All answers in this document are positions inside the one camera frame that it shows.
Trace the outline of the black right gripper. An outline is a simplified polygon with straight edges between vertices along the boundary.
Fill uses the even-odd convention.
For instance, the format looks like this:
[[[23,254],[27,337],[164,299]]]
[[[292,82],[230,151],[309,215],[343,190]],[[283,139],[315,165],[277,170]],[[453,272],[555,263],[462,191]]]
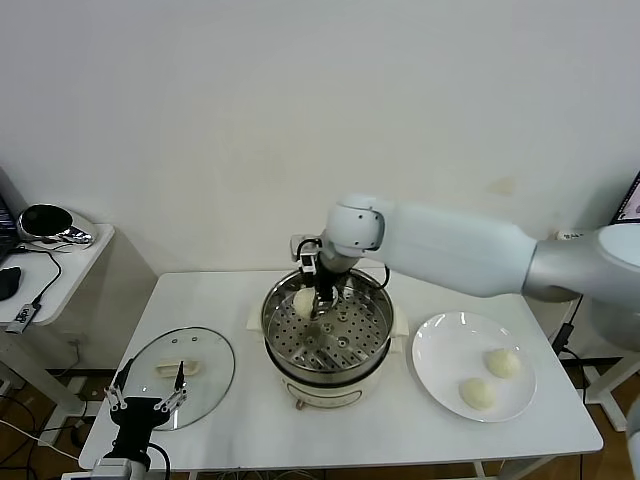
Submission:
[[[336,297],[333,294],[333,289],[339,278],[340,275],[338,273],[327,270],[325,267],[319,267],[317,269],[315,275],[315,290],[320,300],[315,299],[313,302],[310,314],[312,321],[317,320],[334,307]]]

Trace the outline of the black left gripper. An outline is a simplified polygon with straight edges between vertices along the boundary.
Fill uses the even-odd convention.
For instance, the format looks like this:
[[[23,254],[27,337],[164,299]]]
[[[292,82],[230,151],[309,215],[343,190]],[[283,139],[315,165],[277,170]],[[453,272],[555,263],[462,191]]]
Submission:
[[[164,400],[154,397],[127,397],[123,390],[131,366],[130,358],[119,370],[111,384],[104,389],[108,401],[110,418],[119,429],[112,450],[106,458],[148,459],[147,449],[154,428],[165,423],[165,413],[179,408],[187,398],[184,362],[179,363],[173,392]]]

